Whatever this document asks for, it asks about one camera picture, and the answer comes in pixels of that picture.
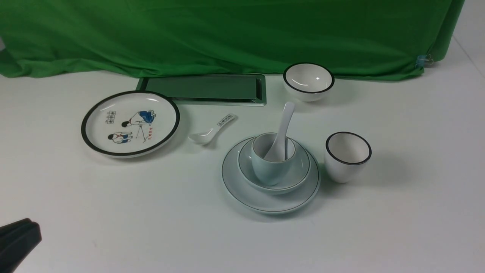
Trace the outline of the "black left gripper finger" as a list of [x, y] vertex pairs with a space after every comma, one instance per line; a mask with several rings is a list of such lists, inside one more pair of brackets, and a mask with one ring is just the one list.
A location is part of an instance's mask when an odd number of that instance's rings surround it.
[[0, 272], [13, 273], [42, 241], [40, 226], [22, 219], [0, 228]]

